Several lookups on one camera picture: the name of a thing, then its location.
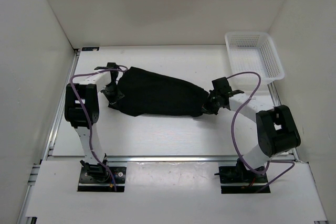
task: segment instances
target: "cable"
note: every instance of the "cable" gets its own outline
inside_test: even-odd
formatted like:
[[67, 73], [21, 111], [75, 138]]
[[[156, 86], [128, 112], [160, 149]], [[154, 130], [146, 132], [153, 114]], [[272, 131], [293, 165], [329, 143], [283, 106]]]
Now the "cable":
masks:
[[97, 180], [97, 179], [96, 179], [96, 181], [98, 181], [99, 183], [104, 183], [104, 182], [106, 182], [106, 181], [111, 177], [108, 171], [106, 171], [106, 174], [108, 175], [107, 179], [105, 179], [104, 181], [101, 181], [101, 180]]
[[113, 176], [113, 174], [112, 174], [112, 171], [110, 170], [110, 168], [109, 168], [108, 165], [105, 165], [102, 161], [100, 161], [100, 160], [98, 159], [98, 157], [97, 157], [95, 151], [93, 150], [93, 147], [92, 147], [92, 125], [91, 125], [91, 123], [90, 123], [91, 120], [90, 120], [90, 117], [89, 117], [89, 113], [88, 113], [88, 111], [87, 111], [87, 109], [86, 109], [84, 103], [82, 102], [82, 99], [80, 98], [80, 96], [79, 96], [79, 94], [78, 94], [78, 92], [77, 92], [77, 90], [76, 90], [76, 87], [75, 87], [75, 85], [74, 85], [74, 83], [73, 83], [73, 80], [74, 80], [74, 78], [77, 78], [77, 77], [94, 76], [94, 75], [96, 75], [96, 74], [104, 73], [104, 72], [117, 71], [117, 72], [123, 72], [123, 73], [124, 73], [124, 72], [126, 72], [126, 71], [128, 70], [128, 68], [125, 67], [125, 66], [120, 65], [119, 67], [124, 67], [125, 70], [121, 70], [121, 69], [104, 69], [104, 70], [97, 71], [97, 72], [93, 72], [93, 73], [76, 74], [76, 75], [74, 75], [74, 76], [72, 76], [72, 77], [70, 78], [70, 85], [71, 85], [71, 87], [72, 87], [72, 89], [73, 89], [73, 92], [74, 92], [76, 98], [78, 99], [78, 101], [79, 101], [79, 103], [80, 103], [80, 105], [81, 105], [81, 107], [82, 107], [82, 109], [83, 109], [83, 111], [84, 111], [86, 120], [87, 120], [88, 125], [89, 125], [89, 130], [90, 130], [89, 146], [90, 146], [91, 153], [92, 153], [93, 157], [96, 159], [96, 161], [98, 162], [98, 164], [100, 164], [102, 167], [104, 167], [104, 168], [106, 169], [106, 171], [110, 174], [111, 179], [112, 179], [112, 182], [113, 182], [113, 186], [114, 186], [114, 191], [117, 191], [117, 187], [116, 187], [116, 181], [115, 181], [115, 179], [114, 179], [114, 176]]
[[242, 186], [241, 188], [242, 188], [242, 189], [246, 189], [246, 188], [248, 188], [248, 187], [251, 187], [251, 186], [254, 184], [255, 181], [256, 181], [256, 177], [254, 177], [254, 178], [252, 179], [252, 181], [250, 182], [250, 184], [248, 184], [247, 186]]
[[240, 73], [236, 73], [236, 74], [233, 74], [232, 76], [229, 76], [227, 77], [227, 79], [230, 79], [234, 76], [238, 76], [240, 74], [247, 74], [247, 73], [252, 73], [252, 74], [255, 74], [257, 77], [258, 77], [258, 84], [256, 86], [256, 88], [253, 90], [253, 92], [251, 93], [251, 95], [249, 96], [249, 98], [236, 110], [233, 118], [232, 118], [232, 123], [231, 123], [231, 137], [232, 137], [232, 141], [233, 141], [233, 146], [238, 154], [238, 157], [239, 157], [239, 160], [242, 161], [242, 163], [250, 169], [251, 172], [257, 174], [257, 175], [262, 175], [262, 174], [265, 174], [266, 171], [268, 170], [268, 167], [269, 167], [269, 161], [267, 162], [267, 165], [265, 167], [264, 170], [262, 171], [258, 171], [258, 170], [255, 170], [253, 169], [243, 158], [243, 155], [241, 154], [241, 152], [239, 151], [238, 149], [238, 145], [237, 145], [237, 141], [236, 141], [236, 138], [235, 138], [235, 122], [236, 122], [236, 118], [237, 118], [237, 115], [239, 114], [239, 112], [242, 110], [242, 108], [247, 105], [250, 100], [252, 99], [253, 95], [257, 92], [257, 90], [259, 89], [260, 87], [260, 84], [261, 84], [261, 76], [256, 73], [256, 72], [251, 72], [251, 71], [247, 71], [247, 72], [240, 72]]
[[284, 172], [280, 173], [278, 176], [276, 176], [274, 179], [272, 179], [270, 182], [268, 182], [266, 185], [264, 185], [261, 189], [257, 190], [255, 192], [255, 194], [257, 194], [257, 193], [261, 192], [262, 190], [264, 190], [266, 187], [268, 187], [270, 184], [272, 184], [274, 181], [276, 181], [278, 178], [280, 178], [283, 174], [285, 174], [286, 172], [292, 170], [293, 167], [295, 166], [294, 161], [273, 160], [273, 161], [271, 161], [271, 163], [292, 164], [292, 165], [287, 170], [285, 170]]

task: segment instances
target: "white plastic basket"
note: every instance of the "white plastic basket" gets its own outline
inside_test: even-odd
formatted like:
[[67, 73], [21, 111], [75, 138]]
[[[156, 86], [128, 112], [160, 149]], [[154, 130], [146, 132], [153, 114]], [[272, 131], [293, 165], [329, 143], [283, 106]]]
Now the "white plastic basket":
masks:
[[[257, 72], [261, 84], [267, 85], [285, 76], [271, 37], [267, 33], [237, 31], [225, 35], [232, 73]], [[257, 84], [254, 74], [243, 74], [233, 78], [240, 89], [252, 89]]]

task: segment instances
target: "black fabric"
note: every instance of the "black fabric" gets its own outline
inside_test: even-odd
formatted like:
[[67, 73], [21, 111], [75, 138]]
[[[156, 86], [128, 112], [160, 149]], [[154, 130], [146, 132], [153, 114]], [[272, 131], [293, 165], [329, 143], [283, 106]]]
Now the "black fabric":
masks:
[[112, 108], [132, 116], [200, 116], [208, 97], [208, 92], [190, 82], [135, 67], [123, 74], [117, 87], [124, 97]]

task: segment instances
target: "black mounting plate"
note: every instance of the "black mounting plate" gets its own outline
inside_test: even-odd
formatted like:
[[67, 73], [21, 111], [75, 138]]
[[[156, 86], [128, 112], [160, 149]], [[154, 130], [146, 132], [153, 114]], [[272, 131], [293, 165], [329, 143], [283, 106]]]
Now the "black mounting plate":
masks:
[[[247, 187], [250, 182], [243, 181], [239, 177], [231, 177], [225, 175], [232, 175], [236, 173], [235, 166], [220, 166], [219, 167], [219, 178], [221, 183], [222, 194], [253, 194], [259, 189], [261, 189], [264, 184], [268, 183], [267, 175], [257, 175], [254, 184]], [[234, 185], [236, 183], [244, 183], [243, 185]], [[269, 186], [259, 192], [259, 194], [270, 193]]]
[[93, 177], [87, 175], [84, 167], [82, 167], [79, 175], [77, 191], [107, 191], [111, 193], [122, 193], [125, 191], [126, 181], [126, 167], [109, 166], [112, 174], [114, 175], [115, 183], [117, 185], [117, 191], [114, 191], [113, 187], [110, 187], [111, 178], [106, 181], [98, 181]]

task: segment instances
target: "white table surface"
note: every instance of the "white table surface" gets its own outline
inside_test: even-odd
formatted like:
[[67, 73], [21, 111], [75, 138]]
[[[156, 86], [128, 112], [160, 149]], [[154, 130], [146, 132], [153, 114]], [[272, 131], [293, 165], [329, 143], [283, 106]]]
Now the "white table surface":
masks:
[[[272, 179], [288, 164], [271, 164]], [[308, 164], [270, 186], [270, 194], [222, 195], [218, 165], [128, 163], [124, 193], [77, 192], [77, 161], [43, 161], [27, 216], [37, 224], [313, 224], [326, 220]]]
[[[100, 47], [80, 54], [76, 74], [92, 72], [97, 66], [116, 62], [192, 82], [205, 90], [212, 80], [229, 76], [226, 46], [134, 46]], [[272, 104], [269, 95], [258, 99]], [[142, 115], [132, 117], [108, 108], [99, 93], [100, 116], [97, 123], [103, 150], [118, 156], [199, 156], [236, 155], [230, 135], [233, 112], [198, 118]], [[257, 144], [255, 123], [238, 116], [236, 138], [243, 153]], [[64, 117], [58, 129], [53, 156], [83, 156], [79, 137]]]

